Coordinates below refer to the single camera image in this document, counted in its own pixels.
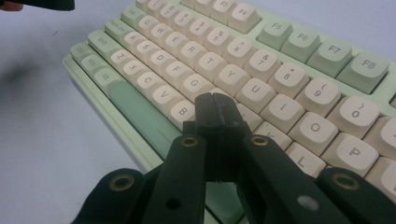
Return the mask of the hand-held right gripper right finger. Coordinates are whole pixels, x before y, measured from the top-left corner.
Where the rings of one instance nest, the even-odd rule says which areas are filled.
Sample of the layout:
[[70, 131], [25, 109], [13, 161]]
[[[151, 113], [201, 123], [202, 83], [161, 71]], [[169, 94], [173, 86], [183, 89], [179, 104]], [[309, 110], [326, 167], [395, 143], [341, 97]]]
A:
[[231, 97], [215, 93], [214, 100], [219, 118], [216, 179], [235, 182], [240, 168], [239, 151], [249, 127]]

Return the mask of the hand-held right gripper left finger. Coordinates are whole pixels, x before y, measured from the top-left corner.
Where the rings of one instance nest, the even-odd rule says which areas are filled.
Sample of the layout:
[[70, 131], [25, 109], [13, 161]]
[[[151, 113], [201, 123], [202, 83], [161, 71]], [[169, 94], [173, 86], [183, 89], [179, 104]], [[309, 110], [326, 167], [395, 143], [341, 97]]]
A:
[[214, 95], [204, 93], [195, 98], [195, 120], [184, 121], [182, 133], [196, 134], [205, 139], [205, 178], [208, 182], [219, 180], [217, 163], [219, 118]]

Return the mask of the green and cream keyboard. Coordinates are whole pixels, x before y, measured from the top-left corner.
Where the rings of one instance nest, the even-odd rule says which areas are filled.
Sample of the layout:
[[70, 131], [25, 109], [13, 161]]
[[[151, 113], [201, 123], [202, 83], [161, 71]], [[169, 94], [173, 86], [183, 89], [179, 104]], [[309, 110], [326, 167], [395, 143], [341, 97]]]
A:
[[135, 0], [63, 64], [145, 170], [222, 93], [306, 174], [364, 177], [396, 224], [396, 62], [237, 0]]

